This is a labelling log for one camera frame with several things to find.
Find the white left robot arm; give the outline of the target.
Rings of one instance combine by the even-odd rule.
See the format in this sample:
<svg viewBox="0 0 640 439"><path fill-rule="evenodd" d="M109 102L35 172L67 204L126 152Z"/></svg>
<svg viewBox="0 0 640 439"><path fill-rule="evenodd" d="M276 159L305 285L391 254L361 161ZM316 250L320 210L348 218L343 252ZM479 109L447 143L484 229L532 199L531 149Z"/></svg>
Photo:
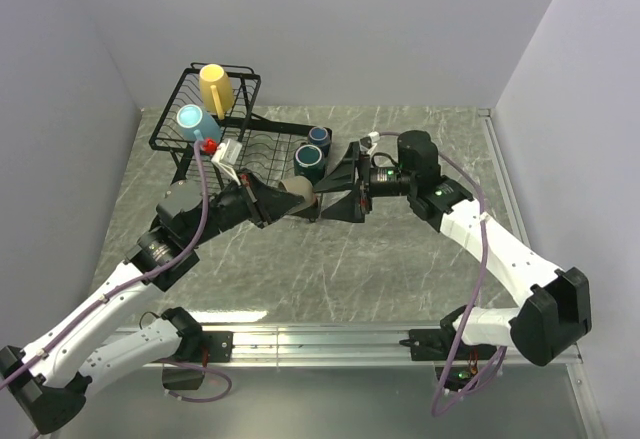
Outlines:
<svg viewBox="0 0 640 439"><path fill-rule="evenodd" d="M89 397L148 363L201 360L202 326L182 307L124 338L107 339L198 263L197 246L245 221L264 228L314 201L304 177L271 187L248 170L214 196L194 181L172 184L156 207L155 227L93 294L38 340L2 349L2 387L46 435L69 423Z"/></svg>

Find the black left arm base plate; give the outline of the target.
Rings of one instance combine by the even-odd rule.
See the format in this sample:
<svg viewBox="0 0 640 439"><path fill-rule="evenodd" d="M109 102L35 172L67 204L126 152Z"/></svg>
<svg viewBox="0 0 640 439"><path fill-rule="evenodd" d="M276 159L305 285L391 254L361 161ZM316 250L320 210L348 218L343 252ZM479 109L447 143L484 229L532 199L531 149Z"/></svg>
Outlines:
<svg viewBox="0 0 640 439"><path fill-rule="evenodd" d="M202 364L229 363L233 347L232 331L205 331L201 339Z"/></svg>

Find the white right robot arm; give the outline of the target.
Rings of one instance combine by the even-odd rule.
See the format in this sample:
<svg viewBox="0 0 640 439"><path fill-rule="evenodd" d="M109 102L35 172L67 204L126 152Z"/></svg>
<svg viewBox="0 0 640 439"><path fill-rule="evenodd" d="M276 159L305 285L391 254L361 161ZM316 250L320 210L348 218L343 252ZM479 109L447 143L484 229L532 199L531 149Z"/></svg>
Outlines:
<svg viewBox="0 0 640 439"><path fill-rule="evenodd" d="M315 190L346 195L323 212L326 219L364 221L377 197L403 196L412 212L476 258L513 299L512 308L470 303L442 322L445 354L462 358L474 346L513 347L545 366L592 329L590 285L576 267L563 269L536 254L497 222L480 193L471 193L441 171L441 155L426 131L396 134L392 166L374 163L380 133L350 143Z"/></svg>

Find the light blue ceramic mug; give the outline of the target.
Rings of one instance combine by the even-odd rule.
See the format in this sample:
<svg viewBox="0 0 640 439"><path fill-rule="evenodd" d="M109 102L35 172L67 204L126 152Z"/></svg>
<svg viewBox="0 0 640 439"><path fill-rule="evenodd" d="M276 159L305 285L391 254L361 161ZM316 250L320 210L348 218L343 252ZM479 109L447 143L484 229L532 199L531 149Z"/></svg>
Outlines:
<svg viewBox="0 0 640 439"><path fill-rule="evenodd" d="M222 130L214 118L196 104L182 106L175 116L183 138L189 141L212 139L219 142Z"/></svg>

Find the dark blue glossy mug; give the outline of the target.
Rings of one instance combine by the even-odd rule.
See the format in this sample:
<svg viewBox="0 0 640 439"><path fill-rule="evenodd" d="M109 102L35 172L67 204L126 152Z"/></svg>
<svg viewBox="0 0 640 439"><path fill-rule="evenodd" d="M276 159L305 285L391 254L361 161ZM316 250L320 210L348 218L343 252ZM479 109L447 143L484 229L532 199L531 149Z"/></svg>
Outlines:
<svg viewBox="0 0 640 439"><path fill-rule="evenodd" d="M312 127L307 135L308 143L318 147L325 158L329 156L332 138L327 128L315 126Z"/></svg>

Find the yellow ceramic mug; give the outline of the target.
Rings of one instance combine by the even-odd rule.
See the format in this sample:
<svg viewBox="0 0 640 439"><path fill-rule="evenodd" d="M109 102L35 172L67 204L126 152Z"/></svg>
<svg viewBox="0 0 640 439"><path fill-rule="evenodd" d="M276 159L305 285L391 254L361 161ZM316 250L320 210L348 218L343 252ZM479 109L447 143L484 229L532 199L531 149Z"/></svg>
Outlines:
<svg viewBox="0 0 640 439"><path fill-rule="evenodd" d="M199 72L199 88L205 109L224 120L234 105L231 80L225 69L218 64L206 64Z"/></svg>

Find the dark green patterned mug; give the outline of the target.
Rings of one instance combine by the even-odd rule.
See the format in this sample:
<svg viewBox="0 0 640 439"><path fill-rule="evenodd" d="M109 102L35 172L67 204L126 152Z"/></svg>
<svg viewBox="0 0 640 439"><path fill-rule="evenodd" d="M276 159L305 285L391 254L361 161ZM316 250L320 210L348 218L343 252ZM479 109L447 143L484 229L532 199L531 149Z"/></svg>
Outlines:
<svg viewBox="0 0 640 439"><path fill-rule="evenodd" d="M308 179L312 185L320 182L326 171L325 156L321 149L313 144L303 144L294 153L294 174Z"/></svg>

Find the olive brown small cup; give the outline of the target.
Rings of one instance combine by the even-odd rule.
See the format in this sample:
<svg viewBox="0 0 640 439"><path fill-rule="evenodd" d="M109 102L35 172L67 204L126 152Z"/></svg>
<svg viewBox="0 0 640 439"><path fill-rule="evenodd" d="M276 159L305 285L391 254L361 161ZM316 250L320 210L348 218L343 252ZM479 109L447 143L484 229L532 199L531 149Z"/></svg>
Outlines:
<svg viewBox="0 0 640 439"><path fill-rule="evenodd" d="M299 195L306 201L315 199L313 184L304 176L284 178L279 181L278 188L290 194Z"/></svg>

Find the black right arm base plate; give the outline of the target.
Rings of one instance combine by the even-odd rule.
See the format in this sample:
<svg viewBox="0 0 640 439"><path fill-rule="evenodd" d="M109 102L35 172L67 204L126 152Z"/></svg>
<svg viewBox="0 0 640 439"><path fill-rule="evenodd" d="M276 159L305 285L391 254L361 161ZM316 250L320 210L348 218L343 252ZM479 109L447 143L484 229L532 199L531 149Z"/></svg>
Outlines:
<svg viewBox="0 0 640 439"><path fill-rule="evenodd" d="M455 332L444 329L410 329L408 337L401 339L399 344L410 349L411 360L446 361L449 355ZM455 354L455 361L470 359L489 360L497 351L496 346L469 346L461 342Z"/></svg>

